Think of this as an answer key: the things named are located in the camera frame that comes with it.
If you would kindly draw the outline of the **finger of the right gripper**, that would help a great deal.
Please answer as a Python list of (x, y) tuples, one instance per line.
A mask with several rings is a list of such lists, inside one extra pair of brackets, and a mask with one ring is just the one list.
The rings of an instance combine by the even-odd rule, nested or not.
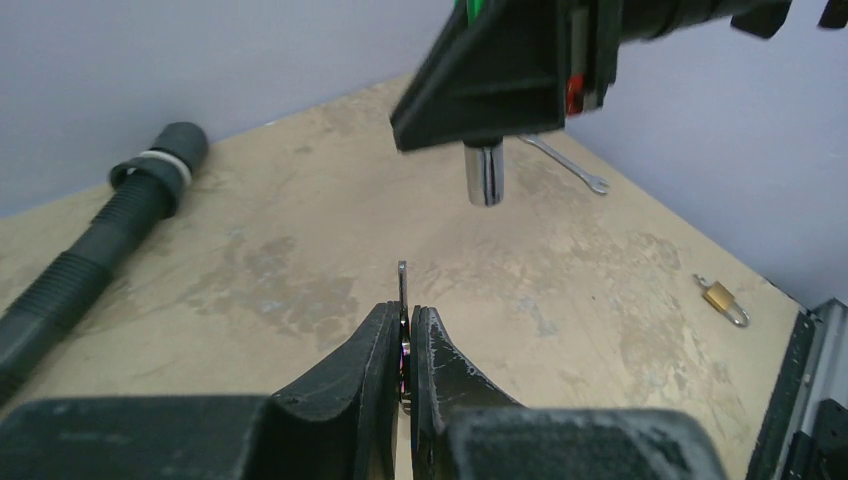
[(486, 1), (470, 19), (465, 2), (455, 2), (390, 116), (396, 148), (412, 152), (562, 126), (569, 7)]

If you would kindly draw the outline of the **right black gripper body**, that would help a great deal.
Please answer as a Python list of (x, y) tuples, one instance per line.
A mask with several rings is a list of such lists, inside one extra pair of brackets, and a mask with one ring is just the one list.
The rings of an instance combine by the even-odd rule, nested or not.
[(789, 1), (574, 1), (566, 13), (566, 114), (600, 109), (616, 81), (621, 45), (651, 41), (729, 17), (731, 27), (767, 40), (784, 25)]

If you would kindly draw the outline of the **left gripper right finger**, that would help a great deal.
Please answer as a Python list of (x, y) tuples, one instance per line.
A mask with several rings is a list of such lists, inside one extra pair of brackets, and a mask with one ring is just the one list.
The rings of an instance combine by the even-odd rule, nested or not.
[(724, 479), (690, 415), (668, 409), (530, 408), (451, 341), (436, 309), (410, 320), (416, 479)]

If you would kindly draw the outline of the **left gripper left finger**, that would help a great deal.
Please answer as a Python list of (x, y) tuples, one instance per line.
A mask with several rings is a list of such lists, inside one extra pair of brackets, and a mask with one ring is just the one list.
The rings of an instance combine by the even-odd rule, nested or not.
[(47, 399), (1, 425), (5, 479), (391, 479), (398, 302), (271, 395)]

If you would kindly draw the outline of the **green cable lock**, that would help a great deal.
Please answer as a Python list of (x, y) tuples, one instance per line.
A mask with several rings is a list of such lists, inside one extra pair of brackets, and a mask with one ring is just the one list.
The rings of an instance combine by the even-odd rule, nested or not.
[(503, 138), (464, 141), (466, 185), (469, 201), (494, 207), (504, 196)]

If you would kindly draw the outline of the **cable lock keys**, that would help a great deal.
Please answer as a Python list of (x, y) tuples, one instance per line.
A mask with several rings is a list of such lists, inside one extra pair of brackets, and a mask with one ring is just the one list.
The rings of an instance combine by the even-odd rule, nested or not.
[(411, 380), (410, 380), (410, 315), (408, 304), (408, 280), (407, 262), (400, 260), (397, 267), (398, 292), (400, 302), (399, 324), (400, 324), (400, 405), (403, 412), (411, 414)]

